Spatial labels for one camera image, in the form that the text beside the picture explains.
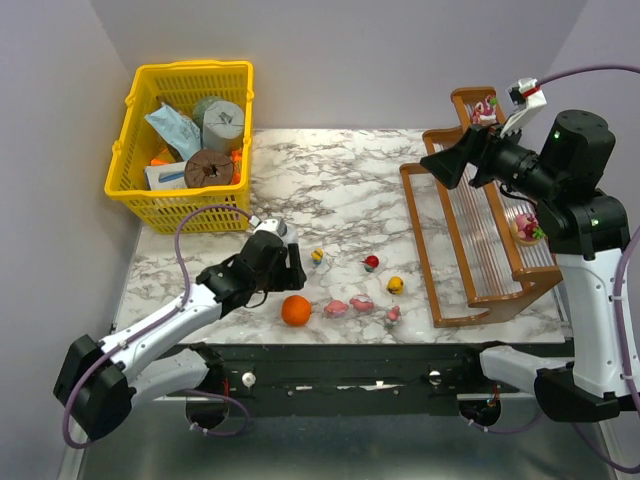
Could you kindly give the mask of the red white bear toy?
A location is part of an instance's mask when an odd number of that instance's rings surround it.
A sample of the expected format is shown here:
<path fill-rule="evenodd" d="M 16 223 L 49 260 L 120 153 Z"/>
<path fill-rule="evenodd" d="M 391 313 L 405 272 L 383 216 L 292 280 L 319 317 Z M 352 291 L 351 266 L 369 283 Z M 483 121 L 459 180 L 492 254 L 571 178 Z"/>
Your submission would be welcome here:
<path fill-rule="evenodd" d="M 487 95 L 483 100 L 477 102 L 471 112 L 471 123 L 473 125 L 493 125 L 498 122 L 497 118 L 497 98 Z"/>

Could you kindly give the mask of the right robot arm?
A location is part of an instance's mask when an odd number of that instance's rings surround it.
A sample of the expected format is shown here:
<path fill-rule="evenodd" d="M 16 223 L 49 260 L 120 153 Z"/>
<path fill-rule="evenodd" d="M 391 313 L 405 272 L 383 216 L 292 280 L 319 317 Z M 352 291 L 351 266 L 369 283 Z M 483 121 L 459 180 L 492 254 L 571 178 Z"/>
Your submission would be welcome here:
<path fill-rule="evenodd" d="M 629 317 L 626 271 L 638 239 L 625 207 L 597 186 L 616 143 L 607 122 L 584 110 L 557 114 L 541 152 L 500 126 L 472 125 L 450 148 L 420 164 L 445 188 L 499 181 L 535 204 L 562 275 L 574 358 L 561 362 L 508 346 L 479 355 L 482 374 L 535 396 L 551 420 L 599 422 L 639 406 L 639 356 Z"/>

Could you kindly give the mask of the pink bear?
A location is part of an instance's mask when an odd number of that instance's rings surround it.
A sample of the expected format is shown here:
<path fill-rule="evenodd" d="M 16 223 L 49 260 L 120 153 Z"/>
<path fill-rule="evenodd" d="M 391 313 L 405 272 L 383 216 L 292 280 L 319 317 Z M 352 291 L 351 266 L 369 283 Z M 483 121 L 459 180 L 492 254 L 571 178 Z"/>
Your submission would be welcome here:
<path fill-rule="evenodd" d="M 522 246 L 535 246 L 546 238 L 533 213 L 518 214 L 511 222 L 511 233 L 514 241 Z"/>

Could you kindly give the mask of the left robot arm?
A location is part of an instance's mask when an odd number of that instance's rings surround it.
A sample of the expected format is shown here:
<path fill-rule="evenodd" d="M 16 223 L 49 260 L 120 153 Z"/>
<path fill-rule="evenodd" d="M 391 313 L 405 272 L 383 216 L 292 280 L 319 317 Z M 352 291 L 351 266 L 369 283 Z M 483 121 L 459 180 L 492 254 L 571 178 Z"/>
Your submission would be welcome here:
<path fill-rule="evenodd" d="M 297 291 L 306 275 L 296 232 L 255 231 L 242 250 L 205 268 L 170 304 L 100 341 L 88 335 L 68 348 L 53 394 L 63 421 L 75 421 L 95 442 L 112 433 L 132 409 L 169 393 L 194 390 L 215 366 L 204 347 L 168 356 L 186 336 L 246 306 L 261 292 Z"/>

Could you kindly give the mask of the yellow plastic basket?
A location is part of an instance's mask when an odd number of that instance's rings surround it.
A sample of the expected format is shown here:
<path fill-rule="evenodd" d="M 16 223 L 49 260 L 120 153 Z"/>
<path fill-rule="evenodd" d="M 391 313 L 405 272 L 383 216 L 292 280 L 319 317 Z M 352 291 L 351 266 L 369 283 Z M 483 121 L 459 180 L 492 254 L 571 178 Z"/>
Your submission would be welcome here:
<path fill-rule="evenodd" d="M 253 100 L 248 61 L 139 67 L 105 193 L 159 234 L 247 229 Z"/>

